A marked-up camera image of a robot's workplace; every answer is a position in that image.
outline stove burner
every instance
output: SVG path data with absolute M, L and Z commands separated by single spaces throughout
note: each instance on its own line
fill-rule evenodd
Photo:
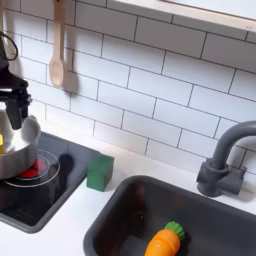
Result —
M 45 175 L 50 168 L 50 163 L 47 158 L 43 158 L 42 156 L 38 156 L 36 162 L 33 166 L 21 173 L 16 179 L 27 180 L 27 179 L 38 179 Z
M 38 150 L 38 158 L 33 166 L 17 177 L 4 182 L 15 187 L 37 187 L 53 180 L 59 173 L 60 163 L 55 155 Z

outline red burner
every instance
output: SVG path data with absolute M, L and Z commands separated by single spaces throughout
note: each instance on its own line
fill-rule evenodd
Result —
M 35 178 L 35 177 L 41 176 L 43 172 L 46 171 L 46 169 L 47 169 L 47 164 L 45 160 L 37 159 L 30 169 L 26 170 L 25 172 L 20 174 L 18 177 L 26 178 L 26 179 Z

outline toy carrot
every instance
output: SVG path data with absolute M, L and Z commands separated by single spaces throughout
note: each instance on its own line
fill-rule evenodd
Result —
M 149 242 L 145 256 L 175 256 L 184 237 L 183 228 L 176 222 L 169 222 Z

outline orange carrot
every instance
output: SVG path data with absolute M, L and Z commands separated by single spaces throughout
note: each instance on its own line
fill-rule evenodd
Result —
M 172 230 L 163 229 L 150 241 L 145 256 L 175 256 L 179 249 L 178 235 Z

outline green block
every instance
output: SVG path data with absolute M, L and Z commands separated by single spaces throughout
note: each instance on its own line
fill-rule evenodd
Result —
M 104 192 L 113 175 L 114 158 L 98 154 L 87 168 L 87 187 Z

